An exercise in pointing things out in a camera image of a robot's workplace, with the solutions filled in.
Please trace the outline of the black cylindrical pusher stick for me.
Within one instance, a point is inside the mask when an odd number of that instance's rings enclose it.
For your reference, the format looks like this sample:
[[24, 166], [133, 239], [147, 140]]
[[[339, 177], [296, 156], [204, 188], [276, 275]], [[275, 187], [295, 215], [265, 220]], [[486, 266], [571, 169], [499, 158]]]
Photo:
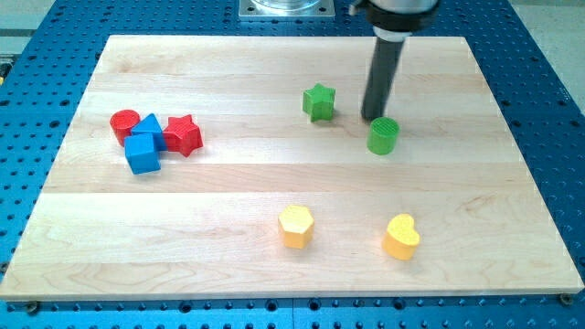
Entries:
[[376, 39], [361, 106], [361, 117], [367, 122], [372, 122], [385, 113], [403, 44], [404, 39]]

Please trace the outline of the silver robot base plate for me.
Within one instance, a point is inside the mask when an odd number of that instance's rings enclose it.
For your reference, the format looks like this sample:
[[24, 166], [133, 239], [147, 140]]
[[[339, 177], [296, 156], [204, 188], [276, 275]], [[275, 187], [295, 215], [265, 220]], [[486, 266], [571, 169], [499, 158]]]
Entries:
[[333, 0], [239, 0], [239, 18], [333, 18]]

